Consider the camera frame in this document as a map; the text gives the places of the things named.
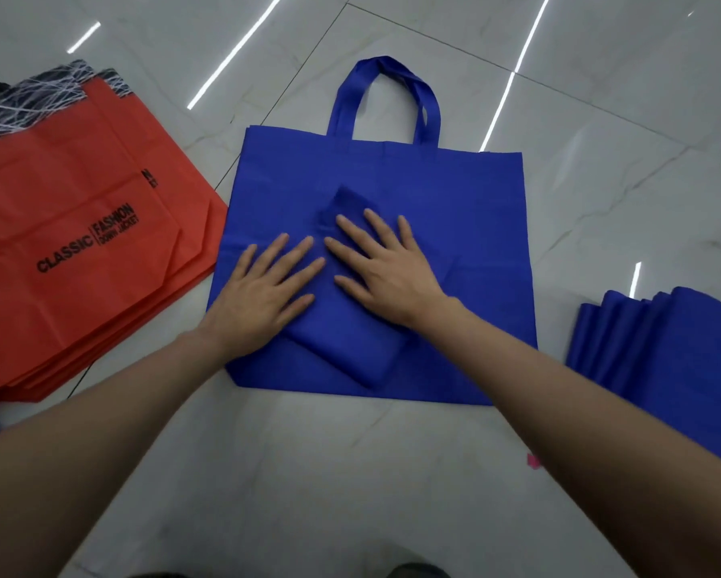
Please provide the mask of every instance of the hand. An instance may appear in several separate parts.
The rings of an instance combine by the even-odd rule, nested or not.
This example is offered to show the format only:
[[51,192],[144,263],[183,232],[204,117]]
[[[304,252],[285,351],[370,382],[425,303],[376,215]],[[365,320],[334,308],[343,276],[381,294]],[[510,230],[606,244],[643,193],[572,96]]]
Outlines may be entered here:
[[334,281],[367,310],[416,330],[430,306],[448,297],[438,285],[404,216],[398,217],[400,241],[377,213],[366,209],[364,216],[382,244],[342,215],[336,217],[336,224],[368,257],[331,237],[326,237],[325,242],[330,252],[363,277],[366,287],[345,276],[334,276]]
[[225,363],[269,343],[314,300],[313,294],[305,294],[289,303],[323,269],[326,260],[320,257],[283,281],[310,250],[313,238],[305,237],[269,267],[286,242],[288,235],[284,233],[272,242],[252,267],[257,247],[249,245],[240,255],[230,281],[197,327],[198,334],[218,347]]

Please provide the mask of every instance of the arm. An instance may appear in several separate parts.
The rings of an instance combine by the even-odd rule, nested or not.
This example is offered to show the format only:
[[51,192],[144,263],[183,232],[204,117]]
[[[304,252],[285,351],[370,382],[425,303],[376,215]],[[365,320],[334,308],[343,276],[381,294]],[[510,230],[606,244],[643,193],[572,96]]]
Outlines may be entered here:
[[636,573],[721,576],[721,460],[447,297],[403,217],[400,241],[366,217],[382,245],[337,222],[368,257],[327,241],[366,284],[336,283],[416,330],[485,391]]
[[312,302],[289,303],[324,265],[287,280],[311,238],[272,263],[280,236],[241,256],[200,325],[96,387],[0,433],[0,578],[57,576],[184,401],[261,348]]

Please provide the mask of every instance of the blue object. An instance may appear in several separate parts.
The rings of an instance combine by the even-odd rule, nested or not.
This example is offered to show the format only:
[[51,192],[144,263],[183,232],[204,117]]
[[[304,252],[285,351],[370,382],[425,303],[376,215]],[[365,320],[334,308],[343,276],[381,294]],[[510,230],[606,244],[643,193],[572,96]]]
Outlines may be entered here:
[[604,299],[602,299],[601,307],[597,313],[597,319],[591,326],[590,337],[583,354],[583,362],[579,368],[579,372],[588,379],[593,379],[596,374],[597,362],[601,358],[602,348],[609,338],[619,313],[620,304],[624,300],[625,296],[614,290],[607,291],[604,294]]
[[[355,225],[363,227],[374,235],[373,227],[366,222],[363,215],[366,208],[377,211],[388,225],[396,225],[394,216],[386,216],[375,203],[364,199],[346,186],[341,186],[327,207],[317,213],[312,233],[319,242],[322,242],[325,236],[331,236],[355,251],[361,252],[355,242],[339,229],[336,215],[346,216]],[[220,254],[220,259],[224,260],[222,265],[233,269],[240,254],[249,244],[229,235],[224,236],[224,243],[223,253]],[[257,243],[257,245],[260,252],[264,251],[268,243]],[[430,262],[436,279],[443,284],[454,258],[443,256],[424,242],[420,242],[419,246]],[[333,280],[327,279],[337,274],[348,273],[356,281],[363,283],[360,276],[334,256],[327,256],[322,279],[311,282],[302,292],[315,295],[310,311],[294,320],[283,332],[337,369],[347,373],[364,387],[379,388],[411,332],[375,317],[337,288]],[[220,288],[222,284],[222,279],[219,279],[212,285],[212,297],[218,295],[215,288]]]
[[635,330],[649,305],[650,301],[638,301],[627,297],[619,304],[617,316],[593,372],[593,380],[599,385],[612,390],[610,385],[613,382],[613,374],[621,365],[625,350],[630,345]]
[[658,292],[655,295],[636,325],[633,337],[625,348],[623,358],[616,367],[614,375],[611,379],[603,382],[604,387],[621,398],[630,398],[632,388],[636,383],[636,373],[639,370],[640,361],[646,356],[647,348],[660,321],[664,318],[670,298],[671,296],[665,292]]
[[[380,73],[402,82],[419,107],[413,145],[352,139],[360,101]],[[374,203],[388,222],[404,214],[418,242],[438,248],[439,254],[433,250],[429,255],[431,261],[440,256],[447,267],[439,270],[445,276],[442,286],[446,293],[458,297],[496,327],[536,347],[521,155],[439,149],[440,125],[432,89],[394,59],[375,57],[358,62],[336,93],[327,135],[249,127],[210,302],[231,274],[241,243],[267,244],[281,232],[288,232],[293,242],[315,235],[319,232],[316,222],[320,222],[320,213],[326,211],[340,187],[347,187],[359,202]],[[318,256],[330,257],[319,239],[303,263]],[[406,335],[403,349],[393,353],[397,358],[389,372],[379,385],[374,385],[375,378],[385,370],[380,366],[386,364],[387,355],[383,357],[367,346],[370,331],[364,322],[346,318],[350,316],[348,307],[338,302],[343,300],[344,304],[344,299],[337,298],[336,293],[327,294],[336,288],[330,271],[321,272],[310,288],[324,293],[324,309],[320,312],[328,318],[316,321],[314,328],[301,334],[294,325],[264,349],[228,364],[227,370],[238,385],[489,403],[469,379],[416,334]],[[318,303],[305,313],[305,325]],[[348,328],[342,345],[332,347],[331,321],[336,320],[347,320]],[[354,362],[359,351],[375,357],[375,361],[384,360],[375,363],[372,373],[361,373]]]
[[628,398],[721,458],[721,302],[675,288]]
[[583,358],[588,349],[588,342],[591,339],[593,325],[599,315],[599,307],[596,304],[580,304],[577,313],[575,328],[572,331],[572,339],[569,341],[569,351],[566,355],[566,366],[570,369],[583,373]]

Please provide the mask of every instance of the black and white print pattern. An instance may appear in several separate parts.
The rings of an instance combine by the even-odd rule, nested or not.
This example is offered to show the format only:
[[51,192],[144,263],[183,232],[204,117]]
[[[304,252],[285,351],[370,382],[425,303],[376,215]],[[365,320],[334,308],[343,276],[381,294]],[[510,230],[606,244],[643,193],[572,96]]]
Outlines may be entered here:
[[0,93],[0,136],[22,132],[85,98],[68,70],[66,74],[45,77],[42,73],[21,81]]
[[113,69],[96,73],[82,59],[35,75],[0,93],[0,136],[21,132],[87,96],[82,85],[100,77],[119,97],[133,91]]
[[111,87],[119,97],[129,96],[133,93],[133,90],[128,87],[128,84],[124,82],[122,77],[119,76],[119,73],[113,68],[105,68],[103,71],[97,73],[96,76],[106,81],[106,84]]

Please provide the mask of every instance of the finger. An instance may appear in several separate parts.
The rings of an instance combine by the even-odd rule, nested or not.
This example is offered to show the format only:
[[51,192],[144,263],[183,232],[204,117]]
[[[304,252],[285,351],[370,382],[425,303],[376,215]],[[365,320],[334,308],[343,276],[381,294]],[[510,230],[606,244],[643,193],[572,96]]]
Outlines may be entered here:
[[286,300],[290,300],[302,288],[304,288],[310,280],[312,280],[319,271],[323,270],[326,265],[326,258],[318,257],[309,266],[302,271],[296,272],[288,280],[281,283],[278,288],[283,291]]
[[379,256],[385,251],[385,248],[380,245],[374,237],[363,231],[359,226],[347,219],[346,216],[336,215],[336,224],[346,232],[369,257]]
[[376,231],[379,236],[379,241],[381,241],[388,250],[401,249],[401,242],[398,241],[398,238],[395,236],[394,230],[383,221],[382,217],[371,209],[364,210],[363,215],[366,217],[366,221],[374,227],[374,231]]
[[251,265],[251,260],[253,259],[253,254],[256,252],[256,243],[252,243],[240,254],[240,257],[237,259],[235,269],[232,270],[232,275],[230,276],[231,282],[242,280],[246,276],[248,268]]
[[417,240],[413,238],[411,225],[403,215],[398,215],[398,232],[401,233],[401,242],[407,250],[420,251]]
[[286,243],[288,243],[288,233],[280,233],[277,239],[271,242],[269,247],[264,250],[264,253],[259,256],[259,259],[254,262],[248,275],[255,278],[263,276],[269,264],[277,257],[277,254],[280,253]]
[[355,250],[350,249],[344,243],[336,241],[333,237],[324,239],[328,251],[332,252],[340,260],[344,261],[349,267],[358,272],[361,276],[366,271],[368,263],[371,261],[367,257],[362,256]]
[[275,265],[269,268],[264,278],[272,285],[278,284],[288,275],[288,273],[298,264],[304,257],[304,254],[310,250],[313,245],[312,236],[307,236],[299,242],[299,245],[281,257]]
[[278,329],[281,330],[285,328],[291,320],[299,316],[302,312],[304,312],[304,310],[307,310],[308,306],[314,300],[315,296],[313,294],[304,294],[304,296],[299,297],[297,300],[286,306],[277,317],[276,322]]
[[371,303],[371,292],[366,290],[355,280],[346,276],[334,276],[334,282],[342,290],[350,294],[352,298],[360,302],[365,308]]

